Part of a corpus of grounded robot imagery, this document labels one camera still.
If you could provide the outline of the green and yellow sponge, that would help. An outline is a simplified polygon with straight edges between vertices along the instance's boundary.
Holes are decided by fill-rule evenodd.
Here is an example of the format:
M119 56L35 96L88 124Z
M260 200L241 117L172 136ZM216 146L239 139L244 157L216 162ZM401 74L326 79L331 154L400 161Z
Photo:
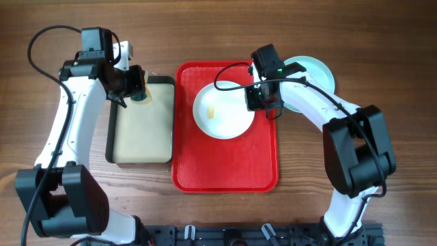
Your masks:
M131 96L130 100L134 104L145 105L145 104L148 104L148 103L152 102L153 98L152 98L152 95L151 95L149 89L147 88L148 72L143 70L141 72L141 74L143 76L144 92L141 92L140 94Z

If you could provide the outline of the white round plate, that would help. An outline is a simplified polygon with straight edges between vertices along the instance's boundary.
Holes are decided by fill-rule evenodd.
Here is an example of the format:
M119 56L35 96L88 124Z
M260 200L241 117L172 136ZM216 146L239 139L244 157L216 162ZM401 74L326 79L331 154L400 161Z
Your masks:
M237 83L218 81L202 88L193 103L196 125L215 139L233 139L246 132L255 119L247 109L245 91Z

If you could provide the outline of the light blue round plate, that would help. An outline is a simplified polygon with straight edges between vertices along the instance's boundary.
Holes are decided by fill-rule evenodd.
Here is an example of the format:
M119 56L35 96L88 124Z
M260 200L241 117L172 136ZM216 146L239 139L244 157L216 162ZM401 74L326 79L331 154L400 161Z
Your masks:
M284 64L289 65L294 62L297 62L301 66L305 67L310 76L329 92L335 92L335 78L328 66L322 61L314 57L301 55L286 59Z

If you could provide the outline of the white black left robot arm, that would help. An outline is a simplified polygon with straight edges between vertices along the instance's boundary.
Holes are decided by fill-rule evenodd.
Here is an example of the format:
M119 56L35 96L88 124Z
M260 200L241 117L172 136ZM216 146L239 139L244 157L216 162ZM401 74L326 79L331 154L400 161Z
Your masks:
M111 59L66 61L61 98L48 141L34 168L18 171L15 189L26 210L21 245L29 228L39 237L109 245L153 245L140 218L110 209L106 193L89 172L96 120L105 100L144 89L140 66L119 70Z

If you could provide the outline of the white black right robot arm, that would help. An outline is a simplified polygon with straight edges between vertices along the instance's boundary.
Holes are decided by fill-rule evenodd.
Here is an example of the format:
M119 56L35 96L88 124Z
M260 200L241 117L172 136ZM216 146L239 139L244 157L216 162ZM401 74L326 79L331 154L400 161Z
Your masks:
M340 245L358 236L372 198L386 195L386 179L396 161L384 116L374 105L359 107L320 85L308 72L270 77L255 74L249 97L262 102L279 95L323 134L324 168L333 186L328 210L320 220L320 240Z

